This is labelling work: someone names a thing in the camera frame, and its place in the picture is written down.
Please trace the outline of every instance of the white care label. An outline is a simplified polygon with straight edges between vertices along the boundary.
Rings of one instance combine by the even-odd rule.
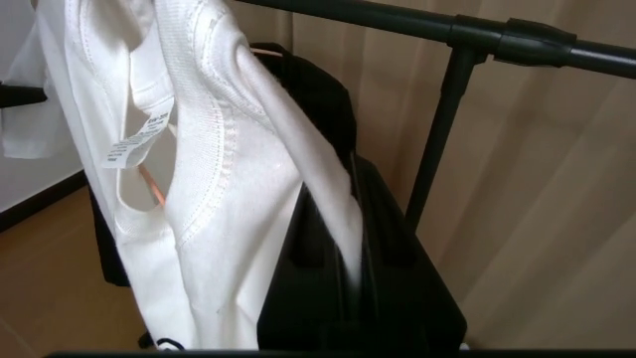
[[[172,97],[154,108],[150,118],[136,134],[112,145],[101,166],[126,169],[141,164],[146,159],[152,144],[168,126],[174,102],[175,99]]]

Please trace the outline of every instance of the wooden floor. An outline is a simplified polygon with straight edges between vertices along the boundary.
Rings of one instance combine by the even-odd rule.
[[[136,350],[144,331],[130,289],[103,280],[85,188],[0,234],[0,356]]]

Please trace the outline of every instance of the black baseboard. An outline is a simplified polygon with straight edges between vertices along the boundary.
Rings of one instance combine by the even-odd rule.
[[[64,199],[87,184],[83,171],[0,213],[0,233]]]

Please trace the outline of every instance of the white wall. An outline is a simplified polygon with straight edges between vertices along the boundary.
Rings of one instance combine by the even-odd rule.
[[[33,24],[28,0],[2,0],[0,12],[0,79],[9,69]],[[9,159],[0,154],[0,212],[81,170],[74,147],[49,159]]]

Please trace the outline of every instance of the curtain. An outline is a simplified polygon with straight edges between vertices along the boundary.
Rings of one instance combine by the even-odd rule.
[[[631,0],[385,0],[539,21],[636,47]],[[250,41],[339,79],[405,208],[450,49],[231,1]],[[490,348],[636,348],[636,82],[576,69],[478,66],[417,234]]]

